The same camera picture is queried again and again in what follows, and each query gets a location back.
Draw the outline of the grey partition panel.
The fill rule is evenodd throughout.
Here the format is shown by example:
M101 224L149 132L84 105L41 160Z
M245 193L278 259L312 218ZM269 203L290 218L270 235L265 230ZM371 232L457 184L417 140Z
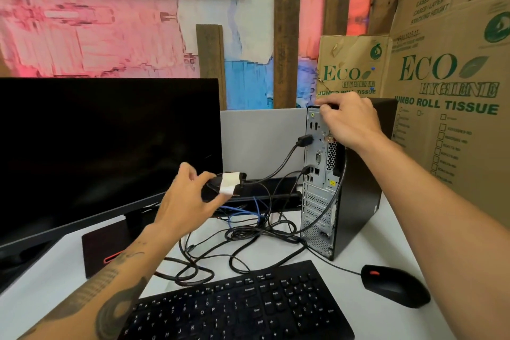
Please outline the grey partition panel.
M227 110L220 120L223 171L258 180L273 173L305 135L307 110Z

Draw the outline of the black computer mouse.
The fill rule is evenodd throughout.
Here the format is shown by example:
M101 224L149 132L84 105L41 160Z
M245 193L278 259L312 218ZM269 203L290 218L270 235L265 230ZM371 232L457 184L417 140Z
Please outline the black computer mouse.
M387 266L365 265L360 271L364 287L402 306L418 309L431 301L424 284L410 273Z

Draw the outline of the small printed cardboard box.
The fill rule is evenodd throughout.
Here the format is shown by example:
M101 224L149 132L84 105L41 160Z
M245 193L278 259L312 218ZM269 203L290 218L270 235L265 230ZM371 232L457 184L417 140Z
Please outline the small printed cardboard box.
M392 46L388 35L323 35L319 45L316 98L346 92L382 98Z

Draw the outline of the person's right forearm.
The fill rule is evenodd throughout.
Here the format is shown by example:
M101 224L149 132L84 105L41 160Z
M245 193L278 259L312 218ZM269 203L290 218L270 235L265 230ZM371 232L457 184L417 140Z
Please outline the person's right forearm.
M381 132L349 132L379 182L426 284L460 340L510 340L510 231Z

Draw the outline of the black desktop computer tower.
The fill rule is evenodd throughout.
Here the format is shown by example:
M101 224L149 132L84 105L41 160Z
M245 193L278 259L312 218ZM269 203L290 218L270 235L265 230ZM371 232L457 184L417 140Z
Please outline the black desktop computer tower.
M337 141L320 114L307 108L300 237L309 249L334 260L379 208L381 189L366 163Z

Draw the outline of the black adapter with white tape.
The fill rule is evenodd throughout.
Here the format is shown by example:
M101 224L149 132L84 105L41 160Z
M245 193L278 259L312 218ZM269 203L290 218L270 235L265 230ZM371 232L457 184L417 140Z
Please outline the black adapter with white tape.
M243 193L246 182L246 174L243 172L225 172L209 179L202 189L204 201L211 201L217 195L225 195L229 198L239 197Z

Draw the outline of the black monitor stand base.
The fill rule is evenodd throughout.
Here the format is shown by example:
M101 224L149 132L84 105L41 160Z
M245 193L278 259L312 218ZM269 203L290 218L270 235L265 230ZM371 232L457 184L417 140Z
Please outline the black monitor stand base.
M154 222L160 203L124 214L124 219L82 236L85 277L90 279L116 259Z

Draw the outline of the black keyboard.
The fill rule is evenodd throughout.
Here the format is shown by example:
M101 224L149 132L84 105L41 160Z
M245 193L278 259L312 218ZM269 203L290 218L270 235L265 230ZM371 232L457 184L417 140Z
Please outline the black keyboard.
M311 260L140 299L118 340L354 340Z

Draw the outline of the person's right hand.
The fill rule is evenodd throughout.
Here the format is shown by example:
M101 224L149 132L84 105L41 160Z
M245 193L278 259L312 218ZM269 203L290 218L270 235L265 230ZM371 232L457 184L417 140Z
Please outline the person's right hand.
M383 134L379 118L372 102L361 98L356 92L334 93L317 98L315 104L340 111L339 132L331 132L343 145L364 153L383 145L389 140Z

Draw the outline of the large printed cardboard box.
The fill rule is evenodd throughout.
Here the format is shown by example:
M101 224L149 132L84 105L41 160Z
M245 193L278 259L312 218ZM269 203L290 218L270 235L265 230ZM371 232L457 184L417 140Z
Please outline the large printed cardboard box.
M461 3L400 24L382 88L393 140L510 228L510 0Z

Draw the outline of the black computer monitor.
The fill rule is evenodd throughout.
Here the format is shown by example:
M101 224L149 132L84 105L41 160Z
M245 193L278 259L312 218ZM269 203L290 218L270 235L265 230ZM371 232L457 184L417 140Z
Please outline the black computer monitor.
M0 79L0 259L223 172L217 79Z

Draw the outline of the short vertical wooden plank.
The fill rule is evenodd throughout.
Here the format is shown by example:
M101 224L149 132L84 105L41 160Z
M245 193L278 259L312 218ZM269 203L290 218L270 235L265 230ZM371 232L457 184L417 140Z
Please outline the short vertical wooden plank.
M218 80L220 110L226 111L226 71L222 26L196 24L195 27L200 76Z

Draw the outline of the person's left hand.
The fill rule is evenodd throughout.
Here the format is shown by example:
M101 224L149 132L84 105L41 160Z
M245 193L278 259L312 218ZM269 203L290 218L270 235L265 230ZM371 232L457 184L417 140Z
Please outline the person's left hand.
M180 239L195 231L214 212L205 212L201 192L215 175L204 171L200 175L190 164L181 163L158 209L154 226L170 239Z

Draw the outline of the person's left forearm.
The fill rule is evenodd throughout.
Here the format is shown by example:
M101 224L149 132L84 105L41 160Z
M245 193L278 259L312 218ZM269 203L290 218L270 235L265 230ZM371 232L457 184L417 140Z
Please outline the person's left forearm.
M17 340L117 340L164 257L194 228L189 218L163 218L66 297Z

